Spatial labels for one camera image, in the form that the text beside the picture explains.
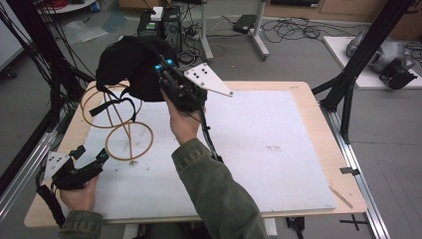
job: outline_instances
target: sleeve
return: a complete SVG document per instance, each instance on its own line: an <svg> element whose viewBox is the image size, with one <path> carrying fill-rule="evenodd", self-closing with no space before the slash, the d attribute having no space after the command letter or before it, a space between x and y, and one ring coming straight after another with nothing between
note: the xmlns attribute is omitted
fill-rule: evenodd
<svg viewBox="0 0 422 239"><path fill-rule="evenodd" d="M98 239L103 217L91 211L71 211L59 232L61 239Z"/></svg>
<svg viewBox="0 0 422 239"><path fill-rule="evenodd" d="M199 139L181 145L172 158L213 238L268 238L254 199L233 179L226 165L211 158L210 151Z"/></svg>

